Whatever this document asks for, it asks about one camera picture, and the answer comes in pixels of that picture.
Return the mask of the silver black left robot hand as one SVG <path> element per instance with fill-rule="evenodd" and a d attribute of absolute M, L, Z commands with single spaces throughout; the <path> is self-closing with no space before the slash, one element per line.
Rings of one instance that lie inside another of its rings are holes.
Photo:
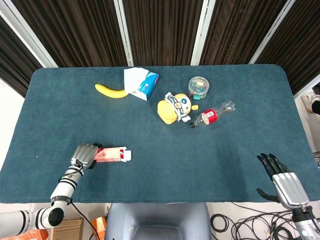
<path fill-rule="evenodd" d="M 103 146 L 97 143 L 80 143 L 71 157 L 71 165 L 81 165 L 84 170 L 92 169 L 96 164 L 95 157 L 102 148 Z"/>

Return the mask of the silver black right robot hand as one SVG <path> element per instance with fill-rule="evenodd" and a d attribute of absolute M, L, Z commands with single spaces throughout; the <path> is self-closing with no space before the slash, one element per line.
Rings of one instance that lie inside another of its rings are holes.
<path fill-rule="evenodd" d="M 270 195 L 257 188 L 256 191 L 262 198 L 280 203 L 288 210 L 305 208 L 308 205 L 310 200 L 294 172 L 271 153 L 261 153 L 257 159 L 262 163 L 277 193 L 277 195 Z"/>

